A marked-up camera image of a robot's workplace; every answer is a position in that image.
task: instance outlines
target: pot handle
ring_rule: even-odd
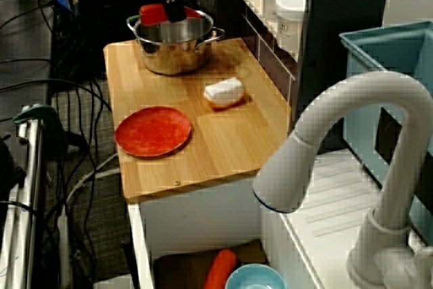
[[[135,15],[127,18],[127,25],[130,30],[134,32],[134,24],[140,19],[140,15]]]
[[[201,47],[204,44],[213,42],[213,41],[218,41],[221,40],[224,36],[225,36],[225,30],[223,30],[222,28],[217,28],[217,27],[212,27],[212,31],[216,32],[216,37],[211,37],[210,39],[204,40],[204,41],[200,41],[199,39],[197,40],[196,46],[193,48],[193,52],[197,52],[197,49],[199,47]]]

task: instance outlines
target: stainless steel pot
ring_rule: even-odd
[[[211,42],[222,39],[225,31],[213,26],[213,19],[141,24],[140,15],[127,19],[128,27],[140,43],[140,55],[147,69],[160,74],[180,74],[203,67],[210,59]]]

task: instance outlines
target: wooden cutting board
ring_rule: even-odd
[[[241,39],[212,44],[202,69],[176,76],[150,72],[135,41],[104,49],[114,128],[149,106],[168,106],[191,121],[188,142],[174,154],[140,159],[118,147],[127,202],[142,202],[254,175],[286,139],[290,107]],[[207,85],[237,77],[245,98],[213,110],[203,97]]]

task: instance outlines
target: red plate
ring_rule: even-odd
[[[152,106],[124,119],[114,133],[116,143],[128,154],[154,157],[171,152],[187,141],[188,118],[174,108]]]

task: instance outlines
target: carrot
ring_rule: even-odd
[[[235,268],[236,263],[237,258],[235,253],[230,250],[220,251],[212,267],[210,267],[204,289],[225,289],[225,283]]]

